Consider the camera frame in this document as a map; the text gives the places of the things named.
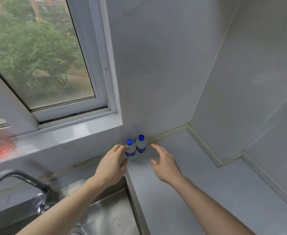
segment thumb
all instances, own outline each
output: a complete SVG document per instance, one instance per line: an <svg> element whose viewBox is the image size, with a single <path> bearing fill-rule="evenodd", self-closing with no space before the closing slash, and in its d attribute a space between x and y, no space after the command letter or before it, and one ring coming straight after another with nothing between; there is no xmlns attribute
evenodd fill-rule
<svg viewBox="0 0 287 235"><path fill-rule="evenodd" d="M125 158L121 163L121 169L124 172L126 171L127 161L128 161L128 158Z"/></svg>
<svg viewBox="0 0 287 235"><path fill-rule="evenodd" d="M159 167L159 163L156 160L151 159L151 163L153 165L153 169L156 170Z"/></svg>

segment window sill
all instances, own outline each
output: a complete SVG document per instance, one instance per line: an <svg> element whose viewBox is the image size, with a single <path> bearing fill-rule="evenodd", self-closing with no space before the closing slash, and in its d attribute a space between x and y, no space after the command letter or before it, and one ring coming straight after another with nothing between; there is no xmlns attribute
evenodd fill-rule
<svg viewBox="0 0 287 235"><path fill-rule="evenodd" d="M38 130L34 133L21 135L13 138L15 149L8 156L0 159L0 163L121 125L123 125L121 114L114 113L62 128L49 131Z"/></svg>

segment bottle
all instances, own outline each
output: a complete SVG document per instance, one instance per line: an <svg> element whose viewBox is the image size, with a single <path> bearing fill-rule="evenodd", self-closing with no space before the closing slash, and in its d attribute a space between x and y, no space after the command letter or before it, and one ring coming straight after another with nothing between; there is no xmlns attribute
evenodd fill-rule
<svg viewBox="0 0 287 235"><path fill-rule="evenodd" d="M129 150L125 151L125 154L128 159L135 159L136 156L136 145L131 139L127 139L126 146L129 147Z"/></svg>
<svg viewBox="0 0 287 235"><path fill-rule="evenodd" d="M139 153L143 153L146 150L147 142L144 136L140 134L136 139L136 149Z"/></svg>

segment sink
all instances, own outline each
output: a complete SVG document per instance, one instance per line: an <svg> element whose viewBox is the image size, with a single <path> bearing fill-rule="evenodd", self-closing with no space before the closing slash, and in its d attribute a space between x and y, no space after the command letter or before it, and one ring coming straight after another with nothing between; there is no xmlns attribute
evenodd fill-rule
<svg viewBox="0 0 287 235"><path fill-rule="evenodd" d="M58 191L55 198L63 198ZM38 216L32 200L0 212L0 235L15 235ZM150 235L128 174L104 190L69 232L71 235Z"/></svg>

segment faucet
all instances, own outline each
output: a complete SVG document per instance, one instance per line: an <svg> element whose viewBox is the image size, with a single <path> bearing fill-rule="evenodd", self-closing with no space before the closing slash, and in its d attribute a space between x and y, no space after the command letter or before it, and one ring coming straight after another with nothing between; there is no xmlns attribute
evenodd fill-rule
<svg viewBox="0 0 287 235"><path fill-rule="evenodd" d="M7 177L16 177L42 191L42 193L39 193L35 198L33 205L37 209L38 214L43 214L46 210L48 210L52 205L48 203L48 194L52 192L52 188L44 184L43 182L39 181L38 179L26 174L23 171L20 170L5 170L0 172L0 181Z"/></svg>

